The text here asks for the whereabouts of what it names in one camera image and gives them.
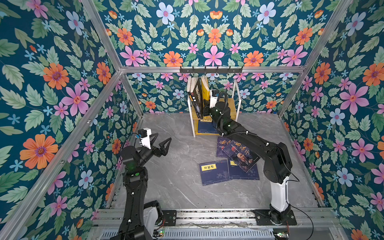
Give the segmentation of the yellow cartoon book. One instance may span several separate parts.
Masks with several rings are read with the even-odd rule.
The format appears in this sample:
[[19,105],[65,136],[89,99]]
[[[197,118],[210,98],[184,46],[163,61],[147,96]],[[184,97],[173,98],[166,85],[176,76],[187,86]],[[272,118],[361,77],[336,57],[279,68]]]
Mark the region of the yellow cartoon book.
[[201,85],[202,85],[202,97],[205,101],[210,101],[210,87],[208,78],[206,76],[201,77]]

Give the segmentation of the black wolf cover book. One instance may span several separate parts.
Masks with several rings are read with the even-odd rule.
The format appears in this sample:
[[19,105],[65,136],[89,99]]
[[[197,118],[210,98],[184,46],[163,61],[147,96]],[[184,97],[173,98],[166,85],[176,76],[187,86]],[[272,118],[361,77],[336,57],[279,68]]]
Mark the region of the black wolf cover book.
[[199,78],[194,77],[194,83],[192,85],[193,93],[198,101],[199,106],[199,119],[204,118],[204,111],[203,111],[203,99],[202,99],[202,93],[201,93],[201,83]]

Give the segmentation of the purple portrait book top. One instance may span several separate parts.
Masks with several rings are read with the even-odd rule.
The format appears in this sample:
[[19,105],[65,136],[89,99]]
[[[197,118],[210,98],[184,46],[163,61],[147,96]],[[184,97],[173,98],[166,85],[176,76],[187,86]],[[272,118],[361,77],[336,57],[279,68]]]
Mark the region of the purple portrait book top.
[[248,173],[261,159],[256,153],[252,152],[247,146],[240,142],[231,140],[222,151],[233,161],[244,173]]

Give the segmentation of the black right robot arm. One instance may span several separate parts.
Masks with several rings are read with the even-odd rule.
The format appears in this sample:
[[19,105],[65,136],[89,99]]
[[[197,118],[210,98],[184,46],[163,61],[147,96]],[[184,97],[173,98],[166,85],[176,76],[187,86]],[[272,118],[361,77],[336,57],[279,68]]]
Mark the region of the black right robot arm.
[[288,181],[293,165],[287,146],[284,143],[267,141],[232,120],[231,110],[224,102],[217,102],[216,106],[209,110],[209,115],[219,135],[246,147],[250,151],[249,157],[259,157],[265,161],[263,173],[270,181],[272,191],[268,218],[275,225],[281,225],[291,211]]

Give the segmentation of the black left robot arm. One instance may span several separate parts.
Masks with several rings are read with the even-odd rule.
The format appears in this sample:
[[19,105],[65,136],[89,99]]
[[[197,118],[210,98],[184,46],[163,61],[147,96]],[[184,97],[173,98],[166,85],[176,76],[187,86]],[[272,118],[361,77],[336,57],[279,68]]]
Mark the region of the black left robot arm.
[[146,134],[150,147],[127,146],[122,149],[122,162],[126,167],[124,186],[127,197],[122,223],[112,240],[152,240],[155,226],[165,223],[165,217],[158,201],[145,203],[148,188],[148,170],[145,164],[153,157],[166,156],[172,138],[153,146],[158,133]]

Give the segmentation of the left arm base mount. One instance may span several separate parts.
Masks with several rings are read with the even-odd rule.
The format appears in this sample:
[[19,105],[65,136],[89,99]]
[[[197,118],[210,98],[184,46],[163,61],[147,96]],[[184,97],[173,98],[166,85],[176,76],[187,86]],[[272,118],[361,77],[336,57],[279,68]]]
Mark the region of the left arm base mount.
[[175,226],[177,220],[176,210],[162,210],[160,214],[155,207],[144,209],[144,222],[146,227],[157,227],[164,223],[165,226]]

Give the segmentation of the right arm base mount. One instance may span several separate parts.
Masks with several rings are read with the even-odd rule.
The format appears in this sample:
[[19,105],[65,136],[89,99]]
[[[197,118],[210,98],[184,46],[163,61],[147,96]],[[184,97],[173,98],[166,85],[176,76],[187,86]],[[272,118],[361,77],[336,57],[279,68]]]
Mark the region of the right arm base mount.
[[294,212],[287,208],[283,212],[276,210],[252,210],[258,226],[296,226]]

